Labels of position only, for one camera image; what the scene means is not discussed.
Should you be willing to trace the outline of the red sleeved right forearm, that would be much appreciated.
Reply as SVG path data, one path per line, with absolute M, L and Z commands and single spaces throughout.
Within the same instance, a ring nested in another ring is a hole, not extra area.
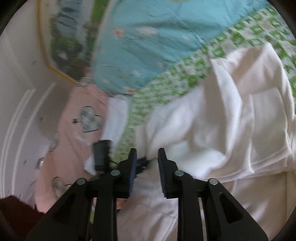
M 15 196 L 1 198 L 1 240 L 25 240 L 44 215 Z

